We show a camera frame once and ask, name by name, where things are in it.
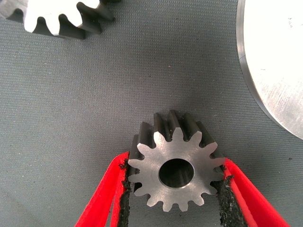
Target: large gear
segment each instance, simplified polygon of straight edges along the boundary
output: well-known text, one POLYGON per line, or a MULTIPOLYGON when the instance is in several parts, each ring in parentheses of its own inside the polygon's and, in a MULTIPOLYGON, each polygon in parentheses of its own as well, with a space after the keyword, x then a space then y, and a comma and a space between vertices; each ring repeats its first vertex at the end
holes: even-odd
POLYGON ((130 152, 128 180, 136 183, 135 195, 150 195, 150 207, 163 202, 164 211, 173 204, 187 211, 189 201, 203 205, 203 193, 217 192, 210 183, 223 179, 220 166, 225 159, 215 152, 217 146, 202 123, 188 113, 179 118, 170 111, 167 120, 156 113, 154 127, 141 124, 130 152))
POLYGON ((114 20, 107 2, 119 0, 0 0, 0 15, 24 22, 28 32, 83 39, 100 33, 98 18, 114 20))

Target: gear tooth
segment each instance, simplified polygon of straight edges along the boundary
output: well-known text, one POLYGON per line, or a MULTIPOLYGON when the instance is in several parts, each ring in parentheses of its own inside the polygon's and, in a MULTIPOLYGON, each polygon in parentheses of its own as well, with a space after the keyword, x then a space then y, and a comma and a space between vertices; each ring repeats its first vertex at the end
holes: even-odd
POLYGON ((153 134, 153 140, 155 141, 156 146, 163 144, 166 141, 164 136, 158 131, 153 134))
POLYGON ((88 8, 81 2, 77 4, 77 8, 76 17, 74 13, 70 17, 67 16, 68 19, 72 19, 71 23, 83 30, 96 34, 101 33, 101 25, 95 18, 93 9, 88 8))
POLYGON ((135 192, 134 192, 135 196, 143 196, 148 194, 146 192, 146 190, 144 189, 144 186, 142 186, 141 188, 138 188, 135 192))
POLYGON ((137 148, 138 148, 139 152, 141 154, 143 154, 144 156, 148 156, 150 154, 150 152, 152 152, 152 149, 149 146, 142 144, 142 143, 139 143, 137 145, 137 148))
POLYGON ((179 209, 184 212, 188 210, 188 202, 179 203, 179 209))
POLYGON ((197 138, 199 139, 197 144, 199 144, 202 139, 202 133, 200 132, 199 127, 189 113, 184 114, 182 125, 184 126, 184 132, 188 140, 190 140, 197 132, 200 133, 201 136, 197 138))
POLYGON ((138 159, 129 159, 128 164, 136 169, 140 169, 143 166, 143 161, 138 159))
POLYGON ((184 134, 180 126, 176 111, 170 110, 169 112, 169 129, 172 132, 173 140, 184 140, 184 134))
POLYGON ((153 128, 154 128, 154 141, 157 144, 159 142, 170 141, 170 134, 167 122, 164 121, 160 114, 156 113, 153 116, 153 128))
POLYGON ((214 167, 222 166, 225 163, 225 158, 224 157, 217 157, 217 158, 211 159, 211 161, 212 161, 214 167))
POLYGON ((203 150, 204 152, 206 152, 208 155, 211 155, 212 153, 214 153, 214 151, 217 149, 218 144, 216 142, 210 143, 208 145, 206 145, 203 150))
POLYGON ((146 122, 142 122, 138 137, 138 144, 145 144, 149 147, 152 146, 152 126, 146 122))
POLYGON ((149 207, 153 207, 154 205, 156 205, 159 202, 159 200, 156 197, 151 196, 148 200, 147 200, 147 206, 149 207))
POLYGON ((169 212, 172 208, 172 203, 168 202, 163 202, 163 211, 164 212, 169 212))
POLYGON ((61 14, 59 16, 60 22, 60 32, 59 37, 65 38, 76 38, 76 39, 84 39, 85 38, 85 31, 74 26, 66 17, 66 15, 61 14))
POLYGON ((205 193, 209 194, 209 195, 216 195, 217 194, 217 190, 212 187, 211 185, 209 185, 206 189, 205 189, 205 193))
POLYGON ((184 140, 183 131, 181 128, 175 128, 172 134, 172 140, 184 140))
POLYGON ((199 130, 202 132, 202 140, 201 140, 201 144, 200 144, 201 147, 205 147, 208 144, 214 143, 215 140, 208 133, 208 131, 206 130, 204 125, 201 122, 197 122, 196 124, 197 124, 199 130))
POLYGON ((104 3, 100 3, 95 11, 105 20, 113 21, 115 19, 112 12, 105 6, 104 3))
POLYGON ((142 183, 143 177, 140 174, 133 174, 128 177, 128 181, 132 183, 138 183, 138 182, 142 183))
POLYGON ((139 152, 137 144, 138 144, 139 135, 134 135, 132 149, 129 153, 129 159, 140 159, 143 160, 144 156, 139 152))
POLYGON ((201 139, 202 139, 202 132, 196 131, 195 134, 192 135, 192 137, 190 138, 189 142, 194 143, 198 146, 199 143, 201 142, 201 139))
POLYGON ((194 203, 197 204, 198 206, 204 205, 204 199, 203 199, 201 196, 195 198, 193 201, 194 201, 194 203))

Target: gear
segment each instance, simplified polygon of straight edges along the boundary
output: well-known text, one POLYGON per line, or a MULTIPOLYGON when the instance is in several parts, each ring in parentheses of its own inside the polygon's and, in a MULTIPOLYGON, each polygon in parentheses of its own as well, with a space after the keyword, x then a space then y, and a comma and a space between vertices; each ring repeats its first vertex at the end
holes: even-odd
POLYGON ((118 0, 0 0, 0 15, 28 32, 83 39, 84 31, 101 32, 99 17, 114 20, 109 1, 118 0))
POLYGON ((156 113, 154 127, 141 124, 130 152, 128 179, 136 183, 135 195, 149 194, 147 205, 161 201, 164 211, 175 203, 181 211, 187 211, 189 201, 203 205, 203 193, 217 192, 210 183, 223 179, 219 166, 225 158, 215 152, 217 146, 188 113, 179 118, 170 111, 167 121, 156 113))

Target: small steel gear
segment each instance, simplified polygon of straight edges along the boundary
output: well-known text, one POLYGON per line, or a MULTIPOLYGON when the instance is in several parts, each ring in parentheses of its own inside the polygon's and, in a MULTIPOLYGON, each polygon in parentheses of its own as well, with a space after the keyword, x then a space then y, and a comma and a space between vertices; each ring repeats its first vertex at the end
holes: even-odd
POLYGON ((0 0, 0 15, 24 22, 32 33, 83 39, 85 31, 100 33, 98 18, 114 20, 106 8, 119 0, 0 0))
POLYGON ((181 211, 187 211, 189 201, 203 205, 203 193, 217 192, 210 183, 223 179, 224 158, 215 152, 217 146, 188 113, 179 118, 170 111, 167 121, 156 113, 154 127, 141 124, 130 152, 128 179, 136 183, 135 195, 149 194, 150 207, 162 201, 164 211, 175 203, 181 211))

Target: metal disc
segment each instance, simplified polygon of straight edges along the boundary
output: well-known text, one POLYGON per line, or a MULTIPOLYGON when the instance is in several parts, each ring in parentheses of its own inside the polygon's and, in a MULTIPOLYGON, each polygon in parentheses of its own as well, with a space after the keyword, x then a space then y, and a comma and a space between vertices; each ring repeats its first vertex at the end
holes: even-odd
POLYGON ((262 110, 303 139, 303 1, 239 0, 237 46, 262 110))

